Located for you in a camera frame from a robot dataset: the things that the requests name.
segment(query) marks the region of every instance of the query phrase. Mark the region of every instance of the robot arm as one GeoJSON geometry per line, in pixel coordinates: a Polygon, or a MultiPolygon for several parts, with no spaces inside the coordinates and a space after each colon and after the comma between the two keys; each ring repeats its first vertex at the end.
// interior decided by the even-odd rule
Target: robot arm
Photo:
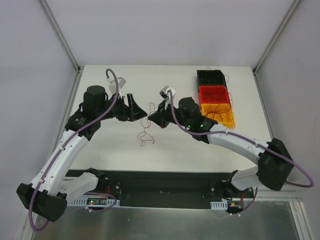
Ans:
{"type": "Polygon", "coordinates": [[[172,110],[171,96],[174,97],[175,91],[168,86],[161,90],[160,95],[164,100],[159,104],[157,111],[148,117],[150,121],[161,128],[165,128],[169,123],[176,124],[177,122],[180,127],[183,127],[183,130],[192,132],[194,139],[227,148],[256,164],[255,167],[243,171],[234,171],[229,179],[219,186],[215,186],[214,189],[218,190],[222,197],[230,198],[239,191],[261,185],[274,191],[281,190],[293,165],[270,154],[258,145],[271,149],[291,160],[292,158],[282,141],[274,138],[271,142],[267,142],[236,133],[217,121],[203,116],[199,106],[191,97],[182,98],[178,103],[179,107],[172,110]]]}
{"type": "MultiPolygon", "coordinates": [[[[118,78],[117,81],[120,92],[126,81],[122,77],[118,78]]],[[[109,83],[112,93],[109,100],[102,86],[94,85],[87,88],[83,95],[83,102],[68,119],[62,138],[47,163],[30,184],[21,183],[17,188],[16,192],[26,209],[30,207],[32,195],[39,182],[42,184],[36,192],[32,211],[51,222],[58,220],[64,213],[67,203],[72,202],[77,197],[89,191],[106,192],[104,173],[93,168],[86,170],[80,177],[68,181],[64,185],[62,183],[79,152],[100,128],[101,120],[117,118],[122,122],[134,122],[147,116],[147,113],[136,104],[131,93],[127,94],[128,105],[125,104],[124,97],[119,94],[112,109],[101,120],[80,130],[105,113],[111,106],[116,97],[116,87],[114,80],[109,81],[109,83]],[[43,180],[43,175],[49,166],[49,171],[43,180]]]]}

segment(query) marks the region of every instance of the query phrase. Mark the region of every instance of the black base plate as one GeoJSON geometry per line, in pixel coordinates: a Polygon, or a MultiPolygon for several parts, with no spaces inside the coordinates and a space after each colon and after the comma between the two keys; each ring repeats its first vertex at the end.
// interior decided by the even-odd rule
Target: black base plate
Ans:
{"type": "MultiPolygon", "coordinates": [[[[85,170],[69,170],[66,177],[79,177],[85,170]]],[[[220,202],[215,186],[232,173],[104,171],[109,193],[123,207],[210,209],[210,202],[220,202]]],[[[253,198],[252,189],[242,191],[253,198]]],[[[241,198],[239,191],[234,198],[241,198]]]]}

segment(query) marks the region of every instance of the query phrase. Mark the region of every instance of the metal frame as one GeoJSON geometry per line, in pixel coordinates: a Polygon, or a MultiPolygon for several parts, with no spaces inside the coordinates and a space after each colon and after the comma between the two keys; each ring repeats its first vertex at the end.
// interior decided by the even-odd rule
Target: metal frame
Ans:
{"type": "Polygon", "coordinates": [[[303,202],[290,202],[293,219],[300,240],[314,240],[303,202]]]}
{"type": "Polygon", "coordinates": [[[272,191],[260,186],[256,200],[269,202],[302,202],[300,191],[291,185],[284,185],[281,191],[272,191]]]}
{"type": "MultiPolygon", "coordinates": [[[[18,228],[18,232],[16,234],[17,240],[30,240],[32,237],[33,230],[29,224],[29,211],[26,209],[24,210],[24,214],[22,216],[22,220],[20,226],[18,228]]],[[[33,220],[37,220],[37,214],[33,214],[33,220]]]]}
{"type": "Polygon", "coordinates": [[[275,135],[274,135],[274,132],[273,132],[272,127],[271,127],[271,122],[270,122],[269,114],[268,114],[267,107],[266,107],[266,101],[264,99],[264,96],[262,94],[261,88],[259,86],[258,76],[254,72],[252,72],[252,73],[253,73],[255,86],[256,86],[256,89],[258,91],[258,95],[259,95],[259,98],[260,98],[263,114],[264,114],[265,121],[266,121],[266,126],[267,126],[267,128],[269,130],[270,137],[274,138],[275,135]]]}
{"type": "Polygon", "coordinates": [[[69,58],[74,69],[78,72],[80,70],[79,64],[77,63],[77,60],[76,60],[74,54],[72,53],[72,51],[69,47],[69,44],[68,44],[67,40],[65,39],[65,36],[62,33],[62,31],[58,25],[58,22],[57,22],[55,16],[53,15],[53,13],[47,3],[47,0],[38,0],[38,2],[43,10],[44,15],[48,19],[48,22],[50,23],[57,39],[59,40],[63,50],[65,51],[65,54],[69,58]]]}
{"type": "Polygon", "coordinates": [[[70,92],[69,92],[68,100],[67,100],[66,105],[65,105],[64,110],[63,110],[63,117],[62,117],[62,119],[60,121],[60,124],[59,124],[59,128],[58,128],[59,131],[58,131],[58,134],[57,134],[57,136],[55,138],[54,146],[51,149],[51,152],[53,152],[55,150],[55,148],[57,147],[58,142],[60,141],[60,139],[62,137],[62,134],[63,134],[63,132],[65,130],[65,125],[66,125],[66,123],[68,121],[68,118],[70,116],[72,107],[73,107],[74,102],[75,102],[75,98],[76,98],[76,94],[77,94],[77,91],[78,91],[78,87],[79,87],[79,84],[80,84],[80,80],[81,80],[81,77],[82,77],[83,70],[84,70],[83,67],[81,67],[79,69],[79,72],[76,74],[75,79],[73,81],[72,87],[71,87],[70,92]]]}
{"type": "Polygon", "coordinates": [[[278,28],[276,29],[275,33],[273,34],[271,40],[269,41],[268,45],[266,46],[265,50],[263,51],[258,63],[256,64],[256,67],[253,69],[254,75],[256,75],[257,72],[259,71],[259,69],[261,68],[265,59],[267,58],[267,56],[269,55],[269,53],[271,52],[271,50],[273,49],[273,47],[277,43],[279,37],[283,33],[284,29],[288,25],[288,22],[290,21],[290,19],[292,18],[292,16],[296,12],[296,10],[298,9],[298,6],[300,5],[300,3],[302,1],[303,0],[294,0],[292,2],[288,11],[285,13],[281,23],[279,24],[278,28]]]}

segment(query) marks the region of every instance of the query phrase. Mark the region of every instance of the gray floor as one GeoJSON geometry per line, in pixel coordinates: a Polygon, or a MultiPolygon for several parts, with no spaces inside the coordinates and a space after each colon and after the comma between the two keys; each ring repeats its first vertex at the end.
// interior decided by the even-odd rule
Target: gray floor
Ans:
{"type": "Polygon", "coordinates": [[[193,209],[121,207],[103,213],[81,209],[51,222],[32,240],[299,239],[288,202],[257,201],[241,217],[225,216],[224,211],[193,209]]]}

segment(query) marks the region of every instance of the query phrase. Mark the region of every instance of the stacked trays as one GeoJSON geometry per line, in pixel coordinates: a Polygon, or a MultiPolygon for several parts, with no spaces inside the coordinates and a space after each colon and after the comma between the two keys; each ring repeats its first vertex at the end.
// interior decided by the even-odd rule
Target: stacked trays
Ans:
{"type": "Polygon", "coordinates": [[[227,128],[236,127],[225,75],[220,70],[197,70],[199,105],[202,115],[227,128]]]}

